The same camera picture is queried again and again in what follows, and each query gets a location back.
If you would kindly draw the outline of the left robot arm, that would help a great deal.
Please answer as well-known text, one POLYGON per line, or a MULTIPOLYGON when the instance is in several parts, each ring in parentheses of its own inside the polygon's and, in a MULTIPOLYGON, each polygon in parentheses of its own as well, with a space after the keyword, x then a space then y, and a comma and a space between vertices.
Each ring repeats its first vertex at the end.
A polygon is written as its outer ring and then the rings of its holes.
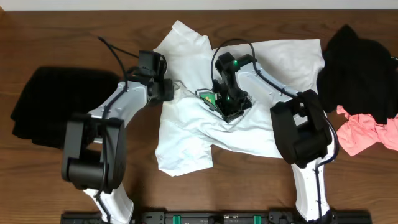
POLYGON ((74 114, 63 144, 62 178, 84 191, 99 208, 101 223, 131 223, 132 200, 122 184, 126 126, 147 105, 170 101, 173 83, 163 75, 133 76, 118 83, 99 107, 74 114))

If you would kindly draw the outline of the white printed t-shirt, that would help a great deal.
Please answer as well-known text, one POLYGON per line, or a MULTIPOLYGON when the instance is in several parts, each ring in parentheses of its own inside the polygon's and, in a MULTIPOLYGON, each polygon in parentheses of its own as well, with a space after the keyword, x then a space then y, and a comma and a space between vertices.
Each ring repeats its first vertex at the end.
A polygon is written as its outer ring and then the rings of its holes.
POLYGON ((258 69, 299 91, 315 89, 324 67, 318 39, 270 40, 214 49, 205 35, 177 21, 157 47, 167 60, 166 76, 174 83, 174 98, 162 106, 159 143, 155 151, 159 169, 180 176, 212 167, 211 147, 261 157, 280 157, 272 131, 270 108, 274 95, 253 84, 244 90, 252 108, 234 121, 225 122, 196 95, 211 88, 218 78, 211 64, 213 55, 230 52, 235 57, 255 55, 258 69))

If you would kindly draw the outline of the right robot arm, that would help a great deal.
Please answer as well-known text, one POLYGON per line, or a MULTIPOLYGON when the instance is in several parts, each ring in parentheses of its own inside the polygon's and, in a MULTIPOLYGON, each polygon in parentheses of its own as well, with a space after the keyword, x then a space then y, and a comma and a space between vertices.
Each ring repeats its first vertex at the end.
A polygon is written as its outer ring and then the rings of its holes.
POLYGON ((336 134, 312 89, 299 91, 268 74, 254 56, 234 58, 229 52, 211 59, 215 109, 227 123, 254 107, 252 98, 271 99, 272 132, 279 154, 292 166, 297 190, 296 209, 306 223, 330 223, 323 165, 332 161, 336 134))

